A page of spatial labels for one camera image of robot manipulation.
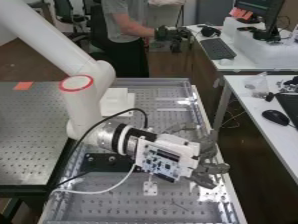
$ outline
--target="robotic arm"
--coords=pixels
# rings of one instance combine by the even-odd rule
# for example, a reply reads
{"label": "robotic arm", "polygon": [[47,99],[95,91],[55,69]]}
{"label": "robotic arm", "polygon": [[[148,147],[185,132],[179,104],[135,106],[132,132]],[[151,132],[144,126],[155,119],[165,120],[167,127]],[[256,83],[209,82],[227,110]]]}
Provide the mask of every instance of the robotic arm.
{"label": "robotic arm", "polygon": [[[79,139],[103,119],[99,101],[115,81],[112,66],[95,61],[23,0],[0,0],[0,23],[71,76],[60,90],[71,117],[68,135]],[[146,172],[171,182],[185,177],[212,189],[216,184],[209,175],[229,170],[227,164],[207,163],[217,154],[212,135],[195,143],[110,121],[95,129],[86,143],[131,156]]]}

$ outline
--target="metal table surface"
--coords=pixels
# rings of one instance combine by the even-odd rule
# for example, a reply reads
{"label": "metal table surface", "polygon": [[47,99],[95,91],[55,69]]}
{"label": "metal table surface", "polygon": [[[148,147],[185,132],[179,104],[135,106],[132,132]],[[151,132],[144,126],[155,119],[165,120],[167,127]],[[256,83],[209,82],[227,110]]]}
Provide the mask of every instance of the metal table surface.
{"label": "metal table surface", "polygon": [[[203,127],[203,133],[207,134],[205,118],[199,107],[200,97],[187,79],[127,79],[119,80],[115,86],[128,87],[130,92],[136,94],[136,107],[147,111],[150,126],[156,133],[163,133],[176,124],[193,122]],[[138,127],[143,125],[143,116],[138,112],[132,118],[118,120]],[[201,132],[180,131],[177,135],[199,141]],[[62,181],[79,173],[87,153],[107,151],[83,144],[68,163]],[[63,187],[82,191],[103,190],[116,184],[124,175],[127,173],[94,172]],[[219,182],[215,190],[196,188],[192,192],[189,181],[181,180],[172,184],[155,178],[159,182],[158,197],[144,196],[146,180],[148,174],[134,173],[127,182],[106,194],[52,195],[40,224],[247,223],[240,222],[235,210],[235,207],[240,208],[240,204],[229,175],[215,177]]]}
{"label": "metal table surface", "polygon": [[58,82],[0,83],[0,192],[46,186],[67,140],[68,114]]}

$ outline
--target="keyboard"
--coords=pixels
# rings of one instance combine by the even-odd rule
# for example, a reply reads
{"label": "keyboard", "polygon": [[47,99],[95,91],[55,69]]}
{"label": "keyboard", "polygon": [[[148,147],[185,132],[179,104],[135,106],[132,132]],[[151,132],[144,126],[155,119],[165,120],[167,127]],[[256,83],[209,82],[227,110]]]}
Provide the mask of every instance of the keyboard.
{"label": "keyboard", "polygon": [[201,45],[212,60],[233,59],[237,56],[221,38],[203,40]]}
{"label": "keyboard", "polygon": [[279,93],[276,97],[298,129],[298,95]]}

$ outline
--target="circuit board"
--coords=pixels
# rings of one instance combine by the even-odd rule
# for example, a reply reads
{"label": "circuit board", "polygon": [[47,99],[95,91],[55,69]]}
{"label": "circuit board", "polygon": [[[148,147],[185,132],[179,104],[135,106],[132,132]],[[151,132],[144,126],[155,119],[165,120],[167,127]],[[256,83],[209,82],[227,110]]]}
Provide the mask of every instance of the circuit board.
{"label": "circuit board", "polygon": [[147,153],[147,159],[143,161],[143,170],[169,182],[177,181],[180,179],[180,156],[152,145],[144,153]]}

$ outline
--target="headphones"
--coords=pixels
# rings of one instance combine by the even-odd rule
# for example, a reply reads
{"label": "headphones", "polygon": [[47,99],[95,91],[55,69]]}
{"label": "headphones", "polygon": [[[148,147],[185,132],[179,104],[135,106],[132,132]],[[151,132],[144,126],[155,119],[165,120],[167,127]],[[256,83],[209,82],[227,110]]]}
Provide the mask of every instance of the headphones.
{"label": "headphones", "polygon": [[217,35],[219,37],[221,36],[221,31],[211,26],[204,26],[201,30],[201,34],[205,37],[212,37]]}

